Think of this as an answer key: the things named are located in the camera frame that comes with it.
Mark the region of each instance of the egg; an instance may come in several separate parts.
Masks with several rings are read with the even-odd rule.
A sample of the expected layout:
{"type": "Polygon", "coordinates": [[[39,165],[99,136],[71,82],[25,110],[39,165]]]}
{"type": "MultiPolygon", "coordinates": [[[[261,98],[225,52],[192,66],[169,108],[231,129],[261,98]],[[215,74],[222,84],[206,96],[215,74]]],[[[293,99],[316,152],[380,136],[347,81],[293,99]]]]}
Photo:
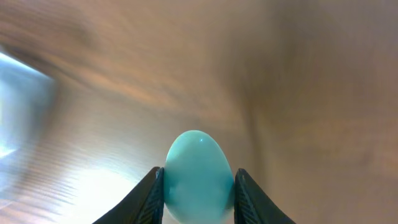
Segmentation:
{"type": "Polygon", "coordinates": [[[191,130],[172,144],[164,167],[164,200],[180,223],[222,223],[233,207],[234,179],[210,135],[191,130]]]}

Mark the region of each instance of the teal egg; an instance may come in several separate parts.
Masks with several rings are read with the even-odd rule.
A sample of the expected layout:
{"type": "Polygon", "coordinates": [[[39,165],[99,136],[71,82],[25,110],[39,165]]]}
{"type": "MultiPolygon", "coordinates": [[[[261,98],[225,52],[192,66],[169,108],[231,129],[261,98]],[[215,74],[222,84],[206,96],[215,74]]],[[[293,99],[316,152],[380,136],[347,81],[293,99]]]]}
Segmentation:
{"type": "Polygon", "coordinates": [[[222,223],[233,206],[234,179],[217,142],[203,131],[182,133],[164,167],[164,200],[180,223],[222,223]]]}

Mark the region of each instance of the wooden floor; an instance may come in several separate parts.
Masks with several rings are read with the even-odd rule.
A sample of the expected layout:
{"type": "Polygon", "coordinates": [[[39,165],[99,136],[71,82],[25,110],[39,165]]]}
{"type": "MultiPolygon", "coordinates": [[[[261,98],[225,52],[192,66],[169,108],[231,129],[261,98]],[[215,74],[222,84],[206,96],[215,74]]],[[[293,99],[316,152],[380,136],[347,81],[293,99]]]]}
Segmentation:
{"type": "Polygon", "coordinates": [[[395,223],[397,12],[369,0],[0,1],[0,43],[59,84],[0,223],[91,223],[188,129],[297,223],[395,223]]]}

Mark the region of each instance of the brown background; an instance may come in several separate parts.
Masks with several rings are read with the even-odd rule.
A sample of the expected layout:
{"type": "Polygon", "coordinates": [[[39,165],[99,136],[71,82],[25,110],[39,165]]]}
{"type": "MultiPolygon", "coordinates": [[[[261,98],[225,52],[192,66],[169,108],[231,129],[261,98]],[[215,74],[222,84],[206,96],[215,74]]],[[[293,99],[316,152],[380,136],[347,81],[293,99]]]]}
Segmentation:
{"type": "Polygon", "coordinates": [[[0,42],[59,91],[0,222],[90,223],[202,129],[297,223],[395,223],[396,21],[395,1],[1,0],[0,42]]]}

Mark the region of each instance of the blurred background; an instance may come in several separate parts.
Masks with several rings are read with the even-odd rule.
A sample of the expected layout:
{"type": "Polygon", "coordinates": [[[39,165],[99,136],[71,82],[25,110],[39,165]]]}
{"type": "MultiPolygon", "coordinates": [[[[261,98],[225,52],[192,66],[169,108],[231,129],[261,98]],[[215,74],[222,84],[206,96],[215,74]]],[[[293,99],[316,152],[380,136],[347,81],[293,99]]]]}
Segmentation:
{"type": "Polygon", "coordinates": [[[297,223],[395,223],[396,21],[388,0],[1,0],[0,44],[58,89],[0,223],[91,223],[188,129],[297,223]]]}

